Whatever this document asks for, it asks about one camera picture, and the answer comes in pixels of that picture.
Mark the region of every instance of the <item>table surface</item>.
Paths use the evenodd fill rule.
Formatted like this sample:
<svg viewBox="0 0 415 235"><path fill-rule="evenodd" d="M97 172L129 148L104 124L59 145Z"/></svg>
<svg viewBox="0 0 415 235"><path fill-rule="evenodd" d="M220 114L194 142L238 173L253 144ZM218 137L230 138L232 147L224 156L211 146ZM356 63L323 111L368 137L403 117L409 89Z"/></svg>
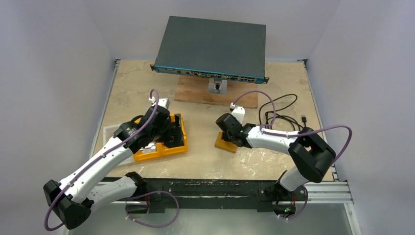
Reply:
<svg viewBox="0 0 415 235"><path fill-rule="evenodd" d="M120 165L108 176L121 177L127 172L136 171L143 177L276 180L283 171L294 166L290 156L268 149L238 148L236 153L230 153L214 147L220 131L215 121L228 112L229 107L175 101L174 94L179 76L153 72L150 69L152 63L154 61L121 61L94 153L103 146L105 126L121 124L147 111L148 95L152 88L159 90L161 98L170 99L171 113L182 114L189 151L155 160ZM290 93L298 96L294 105L279 114L292 116L299 122L301 115L306 115L307 126L313 129L320 128L303 63L267 62L265 76L270 78L268 84L259 85L258 89L273 99ZM277 101L276 108L286 106L293 99L287 97ZM266 102L268 99L259 94L258 107ZM262 112L265 113L271 108L271 105L267 105ZM258 124L258 109L246 109L243 124L247 122ZM273 129L292 131L292 126L278 119ZM332 181L331 172L328 172L323 180Z"/></svg>

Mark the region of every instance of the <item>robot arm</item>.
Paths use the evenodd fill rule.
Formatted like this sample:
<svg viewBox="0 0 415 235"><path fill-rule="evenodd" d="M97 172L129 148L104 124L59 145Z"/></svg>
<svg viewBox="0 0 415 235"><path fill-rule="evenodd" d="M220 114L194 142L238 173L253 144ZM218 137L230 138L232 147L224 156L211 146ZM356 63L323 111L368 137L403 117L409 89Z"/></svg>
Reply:
<svg viewBox="0 0 415 235"><path fill-rule="evenodd" d="M242 126L244 108L240 106L231 106L231 108L233 108L231 114L223 114L216 121L225 133L226 141L238 147L267 148L288 154L293 159L296 166L283 173L276 183L276 188L282 187L283 190L291 192L309 181L315 183L322 181L336 157L334 150L317 134L301 138L288 137L311 132L313 131L311 128L305 127L301 132L267 130L267 133L263 133L260 126L255 124L247 123Z"/></svg>
<svg viewBox="0 0 415 235"><path fill-rule="evenodd" d="M169 100L167 98L160 99L157 108L155 99L150 99L150 102L152 106L139 123L132 120L121 124L104 147L83 166L60 182L50 180L44 185L44 193L49 206L57 195L67 188L53 207L53 211L68 229L78 227L93 211L103 205L143 193L145 181L134 172L104 186L97 186L97 184L118 164L150 142L162 138L169 129L171 123L168 111ZM150 119L155 108L153 118L140 133L135 134ZM123 146L104 155L109 149L119 145L132 135L135 136Z"/></svg>

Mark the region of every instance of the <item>metal bracket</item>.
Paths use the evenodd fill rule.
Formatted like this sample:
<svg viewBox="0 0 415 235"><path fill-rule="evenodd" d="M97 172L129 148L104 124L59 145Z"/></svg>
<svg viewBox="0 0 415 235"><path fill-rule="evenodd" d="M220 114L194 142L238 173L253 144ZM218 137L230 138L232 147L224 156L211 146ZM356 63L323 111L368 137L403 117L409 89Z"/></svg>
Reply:
<svg viewBox="0 0 415 235"><path fill-rule="evenodd" d="M219 78L209 78L208 91L210 94L226 94L228 81Z"/></svg>

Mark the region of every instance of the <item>small black part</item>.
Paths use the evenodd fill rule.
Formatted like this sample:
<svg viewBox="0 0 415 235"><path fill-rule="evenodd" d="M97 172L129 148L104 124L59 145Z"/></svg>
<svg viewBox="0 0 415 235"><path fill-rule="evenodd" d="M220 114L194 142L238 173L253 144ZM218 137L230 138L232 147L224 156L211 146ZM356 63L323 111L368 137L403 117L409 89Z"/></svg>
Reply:
<svg viewBox="0 0 415 235"><path fill-rule="evenodd" d="M242 125L238 120L228 113L220 116L215 123L225 134L236 135L236 133L242 130Z"/></svg>
<svg viewBox="0 0 415 235"><path fill-rule="evenodd" d="M238 147L252 148L246 138L249 131L256 125L247 123L242 126L238 120L231 114L223 114L216 120L216 125L227 135L231 143Z"/></svg>
<svg viewBox="0 0 415 235"><path fill-rule="evenodd" d="M137 172L128 172L127 174L125 174L125 176L132 179L134 181L134 184L137 186L136 191L133 193L132 197L148 193L147 182Z"/></svg>
<svg viewBox="0 0 415 235"><path fill-rule="evenodd" d="M128 121L121 124L114 132L114 136L122 141L132 136L150 118L153 109L154 106L151 106L146 114L141 117L138 124L134 121ZM135 135L134 138L128 141L124 147L129 148L134 154L141 148L147 146L150 142L160 139L169 129L170 125L170 112L166 108L158 106L155 115L149 121L148 125L140 133Z"/></svg>
<svg viewBox="0 0 415 235"><path fill-rule="evenodd" d="M43 186L43 191L47 204L50 206L52 201L61 192L61 189L59 188L58 182L49 180ZM92 200L85 199L79 204L71 201L71 198L71 196L65 196L63 194L52 209L69 230L78 227L90 216L91 206L94 203Z"/></svg>
<svg viewBox="0 0 415 235"><path fill-rule="evenodd" d="M305 115L301 115L301 121L304 123L304 126L306 127L307 124L305 124L307 122L307 118L305 117Z"/></svg>
<svg viewBox="0 0 415 235"><path fill-rule="evenodd" d="M125 174L125 176L129 177L134 181L134 184L137 187L145 187L147 185L147 182L142 178L137 172L132 171Z"/></svg>
<svg viewBox="0 0 415 235"><path fill-rule="evenodd" d="M224 141L228 141L228 142L230 142L231 140L229 139L229 136L227 135L227 134L225 134L225 133L223 133L223 131L222 131L222 138L221 138L222 140L224 140Z"/></svg>
<svg viewBox="0 0 415 235"><path fill-rule="evenodd" d="M304 127L300 133L311 131L313 129ZM300 174L315 183L322 181L336 157L334 150L318 134L297 138L294 143L290 144L288 152Z"/></svg>
<svg viewBox="0 0 415 235"><path fill-rule="evenodd" d="M184 133L182 130L182 116L180 114L174 115L174 121L170 121L169 130L157 140L162 142L164 146L168 148L174 148L184 146Z"/></svg>

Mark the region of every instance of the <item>white panel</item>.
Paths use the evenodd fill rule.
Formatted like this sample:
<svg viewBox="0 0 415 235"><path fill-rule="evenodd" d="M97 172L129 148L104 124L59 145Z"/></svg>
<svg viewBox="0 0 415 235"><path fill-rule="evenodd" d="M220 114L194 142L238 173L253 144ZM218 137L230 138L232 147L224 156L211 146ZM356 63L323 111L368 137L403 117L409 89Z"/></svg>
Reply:
<svg viewBox="0 0 415 235"><path fill-rule="evenodd" d="M84 0L112 56L155 59L169 16L267 25L269 60L311 55L340 0Z"/></svg>
<svg viewBox="0 0 415 235"><path fill-rule="evenodd" d="M81 0L0 1L0 42L0 234L46 234L42 187L88 159L113 60Z"/></svg>
<svg viewBox="0 0 415 235"><path fill-rule="evenodd" d="M353 129L336 168L363 234L414 233L414 12L410 0L344 0L307 64L323 124ZM346 133L327 138L338 151Z"/></svg>

